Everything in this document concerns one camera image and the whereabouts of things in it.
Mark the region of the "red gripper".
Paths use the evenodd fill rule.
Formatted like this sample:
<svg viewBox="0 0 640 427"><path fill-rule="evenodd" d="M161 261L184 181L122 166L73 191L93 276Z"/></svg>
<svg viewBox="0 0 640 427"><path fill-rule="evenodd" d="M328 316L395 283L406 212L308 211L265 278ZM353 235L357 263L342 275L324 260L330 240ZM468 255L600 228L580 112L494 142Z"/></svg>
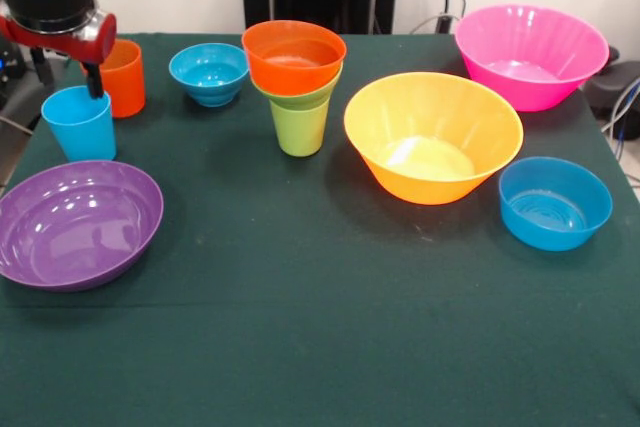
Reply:
<svg viewBox="0 0 640 427"><path fill-rule="evenodd" d="M116 37L116 17L100 9L87 12L78 27L63 28L59 31L44 32L28 29L20 25L11 15L4 0L1 1L1 34L9 41L30 49L35 72L43 85L51 85L54 76L43 49L83 62L89 95L93 99L102 98L104 88L100 68L108 57Z"/></svg>

